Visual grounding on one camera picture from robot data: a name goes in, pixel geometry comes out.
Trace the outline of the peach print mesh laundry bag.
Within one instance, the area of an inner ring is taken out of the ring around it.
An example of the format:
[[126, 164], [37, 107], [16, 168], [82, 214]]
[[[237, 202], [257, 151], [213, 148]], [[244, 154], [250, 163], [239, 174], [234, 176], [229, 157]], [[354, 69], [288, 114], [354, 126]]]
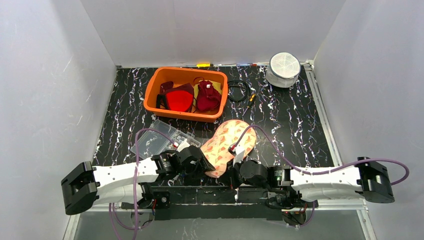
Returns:
[[257, 134], [253, 128], [238, 119], [223, 122], [215, 131], [212, 138], [201, 147], [208, 161], [215, 167], [214, 171], [205, 174], [211, 178], [219, 178], [227, 170], [227, 163], [234, 156], [229, 152], [231, 145], [241, 145], [245, 148], [244, 158], [253, 150], [257, 142]]

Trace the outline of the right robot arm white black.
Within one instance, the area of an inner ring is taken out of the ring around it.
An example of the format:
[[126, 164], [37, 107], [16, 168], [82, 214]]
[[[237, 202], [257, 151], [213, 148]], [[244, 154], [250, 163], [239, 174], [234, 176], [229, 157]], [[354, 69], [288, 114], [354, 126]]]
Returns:
[[247, 160], [231, 163], [227, 169], [234, 173], [234, 187], [246, 184], [262, 188], [278, 202], [288, 205], [347, 198], [363, 198], [378, 204], [395, 201], [388, 169], [367, 157], [340, 167], [266, 167]]

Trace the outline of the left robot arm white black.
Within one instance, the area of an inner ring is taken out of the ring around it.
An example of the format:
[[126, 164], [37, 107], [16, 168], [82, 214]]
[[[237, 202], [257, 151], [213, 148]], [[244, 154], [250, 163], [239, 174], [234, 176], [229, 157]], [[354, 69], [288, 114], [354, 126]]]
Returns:
[[90, 161], [78, 164], [61, 181], [66, 215], [81, 214], [95, 205], [129, 203], [137, 207], [145, 202], [166, 208], [151, 185], [176, 176], [202, 178], [215, 167], [199, 147], [189, 145], [181, 150], [166, 150], [139, 162], [114, 166], [93, 166]]

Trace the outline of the bright red bra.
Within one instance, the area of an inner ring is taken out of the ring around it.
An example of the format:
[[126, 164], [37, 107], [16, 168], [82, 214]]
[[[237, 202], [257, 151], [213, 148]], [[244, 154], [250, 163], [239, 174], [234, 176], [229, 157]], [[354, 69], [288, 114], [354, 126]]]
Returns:
[[194, 104], [194, 88], [190, 83], [174, 87], [173, 81], [160, 85], [156, 108], [177, 112], [191, 112]]

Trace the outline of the dark red bra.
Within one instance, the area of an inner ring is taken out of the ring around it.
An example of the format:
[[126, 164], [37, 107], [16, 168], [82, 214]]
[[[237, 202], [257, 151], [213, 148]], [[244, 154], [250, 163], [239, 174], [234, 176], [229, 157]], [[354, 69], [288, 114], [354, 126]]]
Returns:
[[221, 104], [221, 84], [216, 81], [196, 77], [199, 80], [193, 87], [193, 106], [195, 112], [209, 112], [217, 109]]

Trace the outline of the clear plastic screw organizer box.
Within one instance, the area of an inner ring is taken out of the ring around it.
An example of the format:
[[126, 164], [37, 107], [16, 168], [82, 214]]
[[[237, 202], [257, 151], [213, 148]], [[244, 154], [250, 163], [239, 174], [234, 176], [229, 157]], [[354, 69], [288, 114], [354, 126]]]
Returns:
[[192, 136], [160, 120], [155, 120], [149, 128], [139, 134], [131, 148], [138, 159], [137, 174], [131, 180], [141, 184], [171, 180], [175, 177], [191, 179], [178, 174], [170, 163], [170, 156], [177, 152], [177, 144], [185, 139], [191, 146], [200, 148], [200, 144]]

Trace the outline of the orange black screwdriver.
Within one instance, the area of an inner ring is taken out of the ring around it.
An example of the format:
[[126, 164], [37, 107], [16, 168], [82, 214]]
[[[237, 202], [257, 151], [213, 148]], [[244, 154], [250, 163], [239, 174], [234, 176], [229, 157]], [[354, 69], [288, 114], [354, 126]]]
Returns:
[[255, 100], [256, 100], [256, 94], [253, 94], [251, 97], [250, 97], [250, 99], [249, 99], [249, 101], [248, 101], [248, 104], [247, 104], [247, 107], [245, 108], [245, 110], [244, 110], [244, 112], [243, 112], [243, 114], [242, 114], [242, 117], [248, 112], [248, 110], [250, 110], [251, 108], [252, 108], [252, 106], [254, 105], [254, 103], [255, 103]]

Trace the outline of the orange plastic basin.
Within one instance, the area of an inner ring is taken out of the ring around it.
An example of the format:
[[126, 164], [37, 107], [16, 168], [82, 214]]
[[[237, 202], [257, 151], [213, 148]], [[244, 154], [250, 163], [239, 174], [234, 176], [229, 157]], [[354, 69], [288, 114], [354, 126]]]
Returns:
[[160, 117], [212, 123], [223, 114], [228, 93], [222, 72], [160, 67], [147, 84], [143, 106]]

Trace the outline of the yellow marker at wall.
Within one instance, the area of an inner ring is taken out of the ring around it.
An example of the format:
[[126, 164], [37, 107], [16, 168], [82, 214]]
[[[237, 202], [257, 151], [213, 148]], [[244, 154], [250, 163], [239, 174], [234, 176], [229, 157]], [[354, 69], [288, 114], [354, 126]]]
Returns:
[[211, 64], [211, 63], [199, 63], [199, 64], [196, 64], [196, 67], [197, 68], [209, 68], [209, 67], [212, 67], [213, 66], [213, 64]]

